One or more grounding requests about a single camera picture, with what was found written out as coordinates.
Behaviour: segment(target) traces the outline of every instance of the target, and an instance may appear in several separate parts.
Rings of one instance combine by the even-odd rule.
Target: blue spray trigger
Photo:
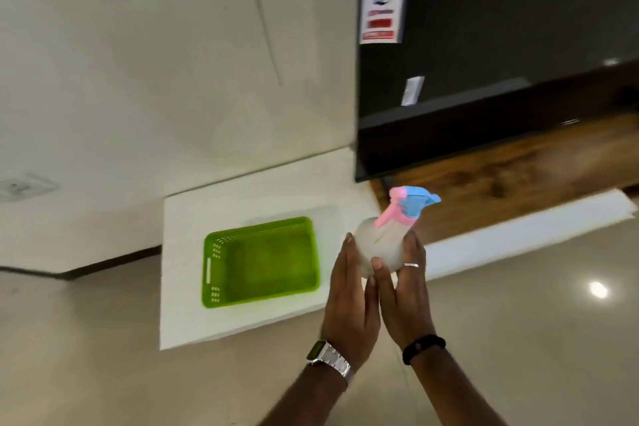
[[[421,187],[404,186],[404,188],[407,196],[400,200],[399,204],[403,208],[402,214],[411,219],[417,219],[423,208],[442,201],[437,194],[431,194]]]

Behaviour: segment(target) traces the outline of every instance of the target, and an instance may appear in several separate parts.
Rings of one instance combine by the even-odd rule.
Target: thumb
[[[375,327],[379,329],[379,295],[377,294],[377,286],[375,277],[366,280],[366,288],[363,291],[366,309],[364,313],[364,325],[366,327]]]
[[[381,306],[386,307],[388,305],[395,305],[395,288],[393,287],[393,280],[390,277],[390,270],[379,258],[373,258],[371,260],[372,270],[375,273],[375,281],[379,289],[379,301]]]

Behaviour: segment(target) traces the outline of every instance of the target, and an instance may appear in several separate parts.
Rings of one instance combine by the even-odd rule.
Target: hand
[[[418,338],[435,333],[426,290],[426,251],[413,231],[404,236],[404,263],[416,263],[419,268],[399,269],[394,288],[386,265],[379,258],[371,260],[381,316],[391,338],[402,350]]]
[[[355,238],[348,233],[330,276],[330,292],[319,337],[335,347],[357,371],[371,355],[379,326],[375,279],[368,279],[362,290]]]

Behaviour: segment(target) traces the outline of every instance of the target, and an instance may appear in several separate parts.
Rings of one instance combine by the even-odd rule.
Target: wood grain
[[[415,226],[421,240],[432,243],[639,183],[639,114],[579,123],[397,172],[393,180],[442,197]],[[371,187],[385,208],[382,182],[372,180]]]

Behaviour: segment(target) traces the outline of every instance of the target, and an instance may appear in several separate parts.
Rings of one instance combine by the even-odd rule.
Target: person's right hand
[[[419,268],[399,269],[394,288],[387,266],[379,258],[371,260],[381,316],[390,337],[402,350],[418,338],[435,333],[426,290],[426,251],[413,231],[404,237],[404,263],[416,263]]]

